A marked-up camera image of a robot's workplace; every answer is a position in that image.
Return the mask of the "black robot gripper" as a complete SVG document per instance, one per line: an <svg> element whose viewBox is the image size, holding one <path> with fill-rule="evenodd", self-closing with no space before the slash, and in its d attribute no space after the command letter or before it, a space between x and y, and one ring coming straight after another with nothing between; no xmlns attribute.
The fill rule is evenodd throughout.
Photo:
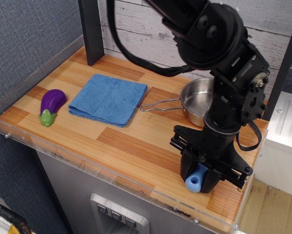
<svg viewBox="0 0 292 234"><path fill-rule="evenodd" d="M220 180L243 188L253 169L234 147L234 139L240 128L240 124L222 128L207 118L204 119L202 130L176 125L170 144L182 155L181 178L185 181L200 163L208 168L201 193L210 193Z"/></svg>

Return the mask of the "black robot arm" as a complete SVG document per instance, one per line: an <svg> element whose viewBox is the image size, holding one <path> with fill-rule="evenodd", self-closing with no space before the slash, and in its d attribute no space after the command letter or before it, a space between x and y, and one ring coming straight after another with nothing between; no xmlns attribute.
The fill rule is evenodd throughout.
<svg viewBox="0 0 292 234"><path fill-rule="evenodd" d="M149 4L174 34L182 60L191 69L210 70L214 77L213 100L203 129L174 127L171 144L182 155L182 179L203 165L207 171L202 193L209 193L221 180L242 188L253 170L234 144L246 125L261 137L255 120L267 108L268 63L248 41L237 11L228 5L207 0L151 0Z"/></svg>

